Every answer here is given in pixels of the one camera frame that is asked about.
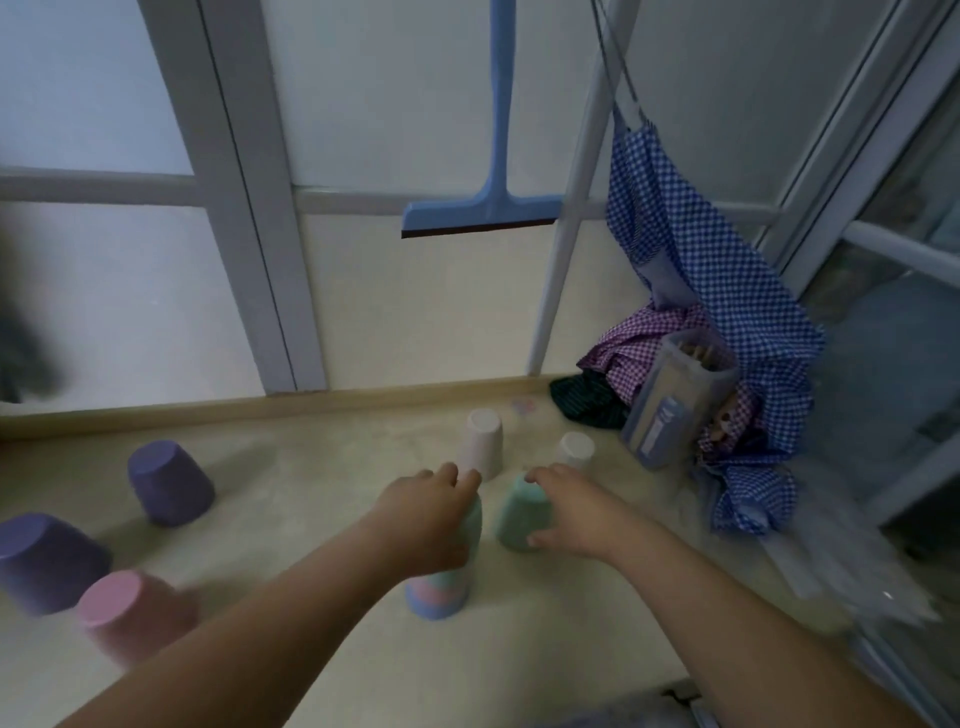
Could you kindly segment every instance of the left hand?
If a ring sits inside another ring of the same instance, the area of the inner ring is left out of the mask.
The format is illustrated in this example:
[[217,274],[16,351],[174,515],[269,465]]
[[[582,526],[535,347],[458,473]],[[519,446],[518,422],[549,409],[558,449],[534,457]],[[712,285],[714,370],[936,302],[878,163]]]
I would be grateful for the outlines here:
[[467,563],[468,547],[458,541],[457,529],[479,487],[480,473],[458,479],[457,466],[443,463],[435,473],[420,471],[392,482],[361,523],[383,540],[401,578],[459,569]]

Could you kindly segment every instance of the pink cup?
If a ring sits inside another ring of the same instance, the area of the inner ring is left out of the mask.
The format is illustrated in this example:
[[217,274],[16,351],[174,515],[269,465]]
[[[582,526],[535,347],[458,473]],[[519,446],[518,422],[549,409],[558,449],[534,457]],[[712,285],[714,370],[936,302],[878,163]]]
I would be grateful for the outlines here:
[[197,626],[200,605],[142,571],[115,571],[77,604],[84,631],[119,666],[130,668]]

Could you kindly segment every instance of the clear plastic container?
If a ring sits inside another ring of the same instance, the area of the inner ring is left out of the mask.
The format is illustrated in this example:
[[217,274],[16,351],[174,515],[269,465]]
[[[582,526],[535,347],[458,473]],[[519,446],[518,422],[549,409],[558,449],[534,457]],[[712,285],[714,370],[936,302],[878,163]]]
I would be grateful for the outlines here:
[[714,331],[667,334],[620,439],[649,470],[682,460],[739,379],[735,357]]

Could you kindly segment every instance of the wooden baseboard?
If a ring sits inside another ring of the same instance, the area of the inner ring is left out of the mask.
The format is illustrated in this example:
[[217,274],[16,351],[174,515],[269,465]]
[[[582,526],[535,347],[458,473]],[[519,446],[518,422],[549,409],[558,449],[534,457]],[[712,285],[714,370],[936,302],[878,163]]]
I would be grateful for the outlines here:
[[154,404],[146,407],[0,417],[0,441],[129,432],[159,427],[269,420],[323,412],[404,407],[543,394],[555,376],[515,376],[387,389],[273,395],[245,400]]

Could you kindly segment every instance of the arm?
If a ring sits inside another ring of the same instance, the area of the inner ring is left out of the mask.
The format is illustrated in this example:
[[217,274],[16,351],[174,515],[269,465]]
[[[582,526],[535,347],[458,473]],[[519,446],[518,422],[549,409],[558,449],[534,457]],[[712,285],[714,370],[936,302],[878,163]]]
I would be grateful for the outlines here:
[[536,468],[555,525],[534,546],[623,574],[731,728],[921,728],[924,723],[797,622],[677,536],[564,465]]
[[60,728],[281,726],[350,630],[396,584],[456,569],[480,475],[395,481],[363,519],[153,659]]

